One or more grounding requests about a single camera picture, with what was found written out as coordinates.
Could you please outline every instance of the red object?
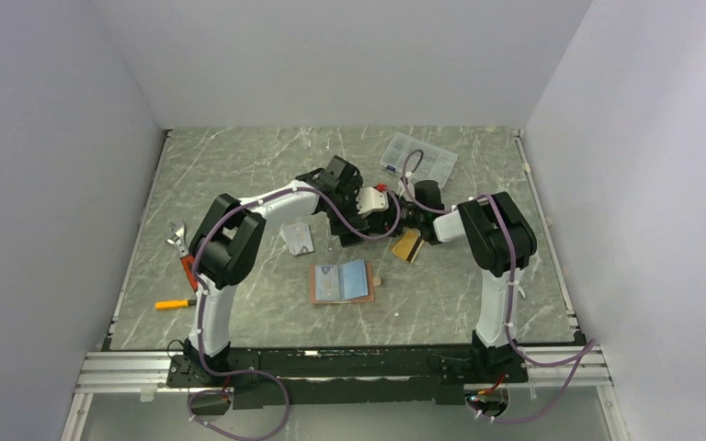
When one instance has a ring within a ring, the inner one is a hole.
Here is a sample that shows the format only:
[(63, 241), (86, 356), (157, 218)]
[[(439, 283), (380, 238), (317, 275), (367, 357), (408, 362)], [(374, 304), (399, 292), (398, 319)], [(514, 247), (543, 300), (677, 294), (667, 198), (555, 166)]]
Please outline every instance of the red object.
[(190, 282), (190, 287), (193, 288), (193, 292), (196, 292), (199, 288), (199, 282), (193, 277), (193, 272), (191, 271), (191, 268), (193, 267), (193, 254), (186, 255), (180, 259), (180, 262), (183, 264), (185, 276), (188, 278), (188, 282)]

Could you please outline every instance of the marble tabletop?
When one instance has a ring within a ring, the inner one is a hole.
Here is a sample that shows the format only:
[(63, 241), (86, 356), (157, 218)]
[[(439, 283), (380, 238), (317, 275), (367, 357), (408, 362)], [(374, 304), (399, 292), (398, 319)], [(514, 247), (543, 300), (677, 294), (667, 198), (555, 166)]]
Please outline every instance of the marble tabletop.
[[(526, 299), (518, 301), (522, 343), (572, 341), (564, 297), (548, 251), (523, 164), (507, 128), (478, 127), (244, 127), (172, 130), (154, 195), (117, 316), (112, 349), (155, 349), (184, 339), (192, 309), (156, 311), (159, 300), (193, 293), (164, 242), (166, 223), (180, 218), (188, 239), (214, 198), (258, 195), (326, 166), (339, 155), (357, 166), (364, 185), (396, 187), (397, 177), (380, 165), (396, 132), (456, 152), (459, 160), (442, 191), (449, 205), (484, 191), (506, 190), (538, 239), (523, 277)], [(481, 274), (466, 241), (426, 245), (410, 265), (390, 251), (396, 239), (342, 248), (330, 236), (324, 214), (310, 224), (315, 252), (293, 256), (279, 230), (265, 233), (256, 265), (233, 303), (235, 346), (409, 345), (469, 343), (480, 312)], [(382, 285), (375, 301), (312, 305), (309, 266), (365, 259)]]

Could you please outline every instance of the gray wall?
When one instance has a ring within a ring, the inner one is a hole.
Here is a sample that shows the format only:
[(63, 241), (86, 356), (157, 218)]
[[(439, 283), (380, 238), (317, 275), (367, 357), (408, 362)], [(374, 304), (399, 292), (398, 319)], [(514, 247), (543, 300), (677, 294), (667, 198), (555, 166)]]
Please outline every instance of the gray wall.
[(523, 127), (591, 0), (95, 0), (162, 127)]
[(160, 140), (90, 2), (0, 1), (0, 440), (60, 437)]
[(633, 439), (706, 439), (706, 0), (596, 0), (527, 139)]

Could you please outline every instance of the robotic arm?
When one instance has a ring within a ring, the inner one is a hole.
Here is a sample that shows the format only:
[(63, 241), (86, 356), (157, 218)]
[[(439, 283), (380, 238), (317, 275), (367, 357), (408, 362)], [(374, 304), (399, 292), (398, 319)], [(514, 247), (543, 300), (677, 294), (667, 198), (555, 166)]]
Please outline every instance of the robotic arm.
[[(420, 205), (445, 210), (436, 182), (421, 181), (410, 187), (414, 187), (413, 200)], [(197, 262), (203, 282), (199, 284), (197, 295), (207, 298), (197, 304), (194, 328), (183, 348), (191, 364), (199, 368), (199, 372), (203, 372), (203, 365), (213, 370), (227, 370), (233, 296), (237, 285), (253, 268), (264, 231), (320, 212), (326, 213), (330, 231), (342, 246), (363, 242), (363, 235), (395, 236), (404, 227), (418, 229), (422, 239), (433, 245), (466, 237), (484, 278), (481, 314), (473, 332), (477, 367), (493, 371), (506, 363), (520, 363), (504, 332), (507, 272), (515, 265), (518, 280), (530, 256), (536, 252), (537, 242), (509, 194), (502, 192), (492, 198), (507, 223), (516, 249), (516, 262), (510, 262), (506, 240), (487, 201), (471, 198), (447, 214), (439, 215), (421, 209), (412, 200), (397, 198), (392, 193), (389, 196), (390, 201), (384, 188), (364, 187), (358, 168), (338, 156), (326, 168), (297, 176), (288, 185), (266, 194), (241, 199), (227, 194), (218, 196), (190, 244), (191, 253), (197, 254), (202, 243), (208, 242)], [(226, 213), (242, 205), (251, 208), (240, 208), (229, 215), (223, 228), (215, 231), (215, 225)], [(203, 285), (209, 287), (206, 293)]]

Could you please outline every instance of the adjustable wrench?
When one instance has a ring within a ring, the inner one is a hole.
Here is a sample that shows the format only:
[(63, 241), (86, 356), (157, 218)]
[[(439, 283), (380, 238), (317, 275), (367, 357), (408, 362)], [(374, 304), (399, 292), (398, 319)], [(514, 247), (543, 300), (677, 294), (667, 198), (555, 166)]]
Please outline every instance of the adjustable wrench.
[(188, 245), (185, 241), (185, 222), (182, 220), (170, 220), (164, 228), (166, 232), (166, 242), (171, 243), (180, 254), (180, 263), (185, 269), (185, 275), (190, 282), (190, 287), (196, 292), (199, 287), (199, 282), (193, 277), (191, 267), (193, 267), (193, 255), (188, 251)]

